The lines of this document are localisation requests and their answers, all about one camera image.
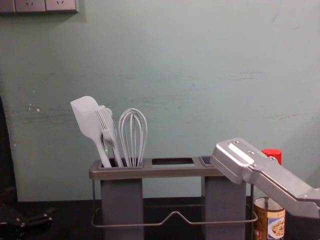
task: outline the gray silicone spatula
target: gray silicone spatula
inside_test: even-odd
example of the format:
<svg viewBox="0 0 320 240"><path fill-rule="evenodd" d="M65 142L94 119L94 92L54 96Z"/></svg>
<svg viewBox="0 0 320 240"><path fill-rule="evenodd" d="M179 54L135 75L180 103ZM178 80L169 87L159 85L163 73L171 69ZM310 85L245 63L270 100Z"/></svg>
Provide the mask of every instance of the gray silicone spatula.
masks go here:
<svg viewBox="0 0 320 240"><path fill-rule="evenodd" d="M102 128L96 114L99 105L96 100L91 96L83 96L70 102L70 104L81 132L94 142L100 155L102 165L105 168L111 168L109 158L102 145Z"/></svg>

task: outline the electrical outlet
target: electrical outlet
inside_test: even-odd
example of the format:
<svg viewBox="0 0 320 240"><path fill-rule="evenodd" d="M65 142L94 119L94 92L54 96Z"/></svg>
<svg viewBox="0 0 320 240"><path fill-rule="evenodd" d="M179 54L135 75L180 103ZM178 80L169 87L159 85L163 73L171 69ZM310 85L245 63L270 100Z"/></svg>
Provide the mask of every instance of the electrical outlet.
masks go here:
<svg viewBox="0 0 320 240"><path fill-rule="evenodd" d="M79 12L76 0L45 0L45 8L48 12Z"/></svg>
<svg viewBox="0 0 320 240"><path fill-rule="evenodd" d="M15 11L14 0L0 0L0 13L14 13Z"/></svg>
<svg viewBox="0 0 320 240"><path fill-rule="evenodd" d="M15 0L17 13L45 12L45 0Z"/></svg>

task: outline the painted wall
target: painted wall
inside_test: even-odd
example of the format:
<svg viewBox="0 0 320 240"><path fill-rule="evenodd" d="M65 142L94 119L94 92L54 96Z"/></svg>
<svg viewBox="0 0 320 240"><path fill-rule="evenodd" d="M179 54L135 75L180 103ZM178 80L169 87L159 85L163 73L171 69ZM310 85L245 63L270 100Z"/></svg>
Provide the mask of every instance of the painted wall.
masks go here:
<svg viewBox="0 0 320 240"><path fill-rule="evenodd" d="M92 197L98 159L70 101L149 122L147 157L211 154L242 137L283 150L320 186L320 2L87 0L81 13L0 18L4 98L20 201ZM200 179L149 179L145 197L199 196Z"/></svg>

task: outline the gray utensil holder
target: gray utensil holder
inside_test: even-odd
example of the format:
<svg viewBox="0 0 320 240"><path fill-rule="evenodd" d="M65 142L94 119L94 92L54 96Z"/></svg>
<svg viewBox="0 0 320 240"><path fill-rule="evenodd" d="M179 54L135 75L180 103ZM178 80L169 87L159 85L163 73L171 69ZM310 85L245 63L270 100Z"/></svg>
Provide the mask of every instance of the gray utensil holder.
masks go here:
<svg viewBox="0 0 320 240"><path fill-rule="evenodd" d="M103 225L95 224L95 214L91 224L104 229L104 240L144 240L144 227L161 226L173 215L192 226L202 225L206 240L245 240L245 224L258 219L255 215L246 220L246 184L229 181L210 164L210 156L145 158L141 167L104 168L97 160L89 177L93 189L95 181L101 185ZM142 179L168 177L201 177L201 222L190 222L173 211L162 222L144 223Z"/></svg>

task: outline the can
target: can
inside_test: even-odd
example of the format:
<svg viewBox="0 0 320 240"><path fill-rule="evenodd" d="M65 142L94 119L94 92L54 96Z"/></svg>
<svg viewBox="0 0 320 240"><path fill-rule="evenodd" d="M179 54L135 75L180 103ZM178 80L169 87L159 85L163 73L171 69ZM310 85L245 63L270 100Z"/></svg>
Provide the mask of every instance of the can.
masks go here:
<svg viewBox="0 0 320 240"><path fill-rule="evenodd" d="M265 196L254 201L253 210L258 216L254 223L255 240L284 240L286 210L283 207Z"/></svg>

